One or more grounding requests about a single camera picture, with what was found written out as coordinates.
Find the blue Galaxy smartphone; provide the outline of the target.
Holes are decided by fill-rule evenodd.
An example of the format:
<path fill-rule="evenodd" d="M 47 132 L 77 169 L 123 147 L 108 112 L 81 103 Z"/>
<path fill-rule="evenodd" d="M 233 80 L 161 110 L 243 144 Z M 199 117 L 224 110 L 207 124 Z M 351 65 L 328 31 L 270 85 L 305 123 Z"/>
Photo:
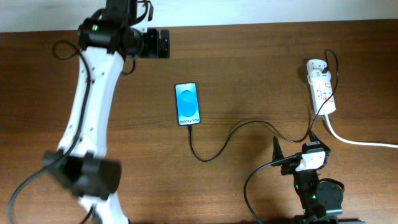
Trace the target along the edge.
<path fill-rule="evenodd" d="M 177 118 L 180 126 L 200 124 L 200 109 L 196 83 L 175 85 Z"/>

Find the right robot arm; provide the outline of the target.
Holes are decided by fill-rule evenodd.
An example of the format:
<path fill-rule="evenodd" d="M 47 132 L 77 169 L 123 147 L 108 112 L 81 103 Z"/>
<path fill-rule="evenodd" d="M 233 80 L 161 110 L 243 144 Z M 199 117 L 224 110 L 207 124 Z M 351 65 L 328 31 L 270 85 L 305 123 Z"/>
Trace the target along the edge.
<path fill-rule="evenodd" d="M 282 175 L 294 177 L 294 189 L 303 213 L 294 216 L 295 223 L 338 223 L 343 213 L 344 185 L 334 179 L 320 179 L 318 171 L 326 166 L 331 149 L 313 132 L 299 153 L 284 157 L 277 137 L 273 137 L 272 162 L 281 167 Z"/>

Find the white power strip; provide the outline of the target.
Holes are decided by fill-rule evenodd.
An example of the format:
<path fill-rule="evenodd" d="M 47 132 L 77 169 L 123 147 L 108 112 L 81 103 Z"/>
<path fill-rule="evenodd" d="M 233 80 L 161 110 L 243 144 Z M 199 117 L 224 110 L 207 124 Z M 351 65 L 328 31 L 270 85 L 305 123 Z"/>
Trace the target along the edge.
<path fill-rule="evenodd" d="M 310 78 L 312 70 L 326 70 L 327 64 L 323 60 L 311 59 L 307 62 L 307 80 L 312 94 L 313 108 L 317 115 L 333 113 L 336 110 L 335 101 L 332 97 L 331 80 L 329 82 L 314 83 Z"/>

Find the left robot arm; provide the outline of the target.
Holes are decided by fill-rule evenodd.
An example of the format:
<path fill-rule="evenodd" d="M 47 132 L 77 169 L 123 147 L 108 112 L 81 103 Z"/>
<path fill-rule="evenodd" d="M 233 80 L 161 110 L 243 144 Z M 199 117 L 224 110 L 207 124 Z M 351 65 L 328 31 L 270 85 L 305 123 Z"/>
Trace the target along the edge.
<path fill-rule="evenodd" d="M 80 71 L 68 126 L 44 166 L 97 223 L 128 223 L 117 190 L 121 163 L 106 158 L 114 90 L 126 59 L 169 58 L 170 34 L 150 28 L 150 1 L 108 1 L 78 28 Z"/>

